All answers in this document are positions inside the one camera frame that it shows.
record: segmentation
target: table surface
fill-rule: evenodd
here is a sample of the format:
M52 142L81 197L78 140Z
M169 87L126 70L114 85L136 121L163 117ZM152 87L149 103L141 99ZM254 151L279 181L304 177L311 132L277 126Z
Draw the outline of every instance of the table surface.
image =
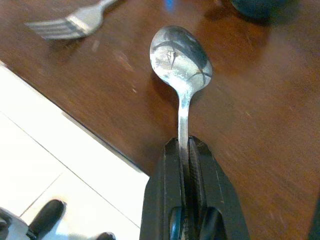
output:
M150 43L163 26L188 29L216 71L191 102L189 134L229 176L252 239L306 239L320 189L320 1L290 1L261 24L225 0L125 0L78 40L23 24L95 2L0 1L0 60L151 174L177 136L178 101L153 73Z

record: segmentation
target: fork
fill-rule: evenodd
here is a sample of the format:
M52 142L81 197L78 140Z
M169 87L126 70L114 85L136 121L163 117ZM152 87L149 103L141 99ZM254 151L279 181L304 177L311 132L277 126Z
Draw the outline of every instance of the fork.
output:
M94 5L81 7L65 18L26 22L25 25L44 39L83 38L92 34L101 26L104 10L116 1L101 0Z

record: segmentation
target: spoon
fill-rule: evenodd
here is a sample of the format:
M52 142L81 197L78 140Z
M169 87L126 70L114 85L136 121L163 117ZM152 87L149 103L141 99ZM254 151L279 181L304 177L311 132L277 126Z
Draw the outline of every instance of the spoon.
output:
M193 95L211 81L213 68L205 51L186 29L179 26L161 28L150 46L150 61L154 72L173 87L179 98L178 145L183 171L182 198L186 207L189 192L189 134L188 114Z

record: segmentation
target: fork tines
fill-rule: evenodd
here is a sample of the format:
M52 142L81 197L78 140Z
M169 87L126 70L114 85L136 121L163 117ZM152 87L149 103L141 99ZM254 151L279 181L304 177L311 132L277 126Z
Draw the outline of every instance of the fork tines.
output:
M84 30L67 18L25 23L44 39L75 39L85 36Z

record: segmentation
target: brown wood grain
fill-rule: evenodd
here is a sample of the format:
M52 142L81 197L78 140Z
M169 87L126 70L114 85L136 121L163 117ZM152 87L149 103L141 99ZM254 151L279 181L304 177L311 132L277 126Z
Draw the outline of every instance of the brown wood grain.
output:
M45 41L24 23L96 0L1 0L0 60L151 174L177 136L175 92L149 47L166 25L201 42L216 75L191 103L189 132L233 183L253 240L307 238L320 189L320 1L291 1L269 24L227 1L125 0L81 40Z

